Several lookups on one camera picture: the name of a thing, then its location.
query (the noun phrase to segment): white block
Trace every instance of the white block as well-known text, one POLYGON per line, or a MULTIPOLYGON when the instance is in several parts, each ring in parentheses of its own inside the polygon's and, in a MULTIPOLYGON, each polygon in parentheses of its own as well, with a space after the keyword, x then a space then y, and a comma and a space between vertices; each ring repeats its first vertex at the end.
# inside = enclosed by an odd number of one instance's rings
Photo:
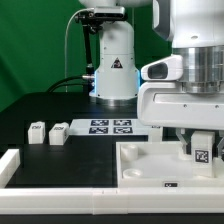
POLYGON ((192 135, 192 170, 195 176, 214 177, 212 158, 214 142, 214 132, 196 131, 192 135))
POLYGON ((67 123, 55 124, 49 132, 50 145, 64 145, 69 136, 69 125, 67 123))
POLYGON ((149 142, 162 142, 163 140, 163 127, 152 126, 149 129, 148 141, 149 142))
POLYGON ((0 188, 8 184, 19 165, 19 149, 9 149, 0 159, 0 188))
POLYGON ((36 122, 30 125, 28 130, 29 144, 42 144, 45 138, 45 123, 36 122))

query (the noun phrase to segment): blue light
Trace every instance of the blue light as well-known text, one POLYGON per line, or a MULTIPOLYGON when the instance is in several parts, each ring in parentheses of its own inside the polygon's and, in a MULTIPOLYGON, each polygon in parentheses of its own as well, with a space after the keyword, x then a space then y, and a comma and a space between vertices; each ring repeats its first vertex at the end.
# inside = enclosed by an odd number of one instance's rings
POLYGON ((140 88, 140 86, 141 86, 141 73, 138 70, 138 89, 140 88))
POLYGON ((97 74, 97 72, 95 71, 94 72, 94 76, 95 76, 95 78, 94 78, 94 89, 93 89, 94 93, 96 93, 96 74, 97 74))

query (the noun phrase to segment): cable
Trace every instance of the cable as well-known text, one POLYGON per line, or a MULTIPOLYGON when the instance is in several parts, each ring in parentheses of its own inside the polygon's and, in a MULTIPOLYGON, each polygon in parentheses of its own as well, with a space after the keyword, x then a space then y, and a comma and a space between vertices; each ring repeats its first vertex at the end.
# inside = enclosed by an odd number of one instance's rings
POLYGON ((83 86, 83 85, 85 85, 84 83, 83 84, 78 84, 78 83, 70 83, 70 84, 60 84, 60 85, 57 85, 57 86, 55 86, 54 88, 52 88, 51 89, 51 91, 49 91, 50 93, 51 92, 54 92, 54 90, 56 90, 56 89, 58 89, 58 88, 60 88, 60 87, 63 87, 63 86, 83 86))
POLYGON ((81 12, 88 12, 88 11, 93 11, 94 8, 87 8, 87 9, 81 9, 77 12, 75 12, 72 17, 70 18, 67 28, 66 28, 66 32, 65 32, 65 46, 64 46, 64 54, 65 54, 65 78, 68 78, 68 32, 70 29, 70 26, 73 22, 73 20, 75 19, 75 17, 81 13, 81 12))
POLYGON ((62 79, 62 80, 54 83, 50 88, 48 88, 48 90, 46 92, 51 92, 52 89, 54 89, 55 87, 57 87, 61 83, 65 83, 65 82, 68 82, 68 81, 71 81, 71 80, 75 80, 75 79, 80 79, 81 80, 82 79, 82 76, 73 76, 73 77, 69 77, 69 78, 62 79))

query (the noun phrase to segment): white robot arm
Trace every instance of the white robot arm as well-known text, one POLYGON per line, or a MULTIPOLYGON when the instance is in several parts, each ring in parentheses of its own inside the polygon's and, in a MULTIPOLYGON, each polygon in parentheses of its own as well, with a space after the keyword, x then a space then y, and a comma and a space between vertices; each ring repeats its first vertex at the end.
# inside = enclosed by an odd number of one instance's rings
MULTIPOLYGON (((80 3, 104 17, 110 16, 118 6, 144 6, 151 0, 80 0, 80 3)), ((110 106, 136 103, 140 77, 135 67, 134 30, 125 21, 105 20, 100 26, 100 66, 95 72, 95 88, 90 99, 110 106)))
POLYGON ((153 13, 154 30, 172 41, 173 54, 142 69, 139 119, 224 130, 224 1, 154 0, 153 13))

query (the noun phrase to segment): black cable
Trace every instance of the black cable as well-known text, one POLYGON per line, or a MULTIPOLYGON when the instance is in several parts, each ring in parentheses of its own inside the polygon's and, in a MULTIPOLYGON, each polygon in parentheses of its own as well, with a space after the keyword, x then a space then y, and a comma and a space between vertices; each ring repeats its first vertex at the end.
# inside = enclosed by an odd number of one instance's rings
POLYGON ((78 83, 60 84, 60 85, 57 85, 54 88, 52 88, 51 91, 49 91, 49 92, 54 92, 54 90, 56 90, 56 89, 58 89, 60 87, 63 87, 63 86, 67 87, 67 86, 83 86, 83 85, 85 85, 85 84, 78 84, 78 83))
POLYGON ((50 88, 48 88, 48 90, 46 92, 52 92, 51 90, 54 89, 56 86, 60 85, 61 83, 68 82, 68 81, 75 80, 75 79, 82 79, 82 76, 73 76, 73 77, 68 77, 66 79, 62 79, 62 80, 56 82, 55 84, 53 84, 50 88))

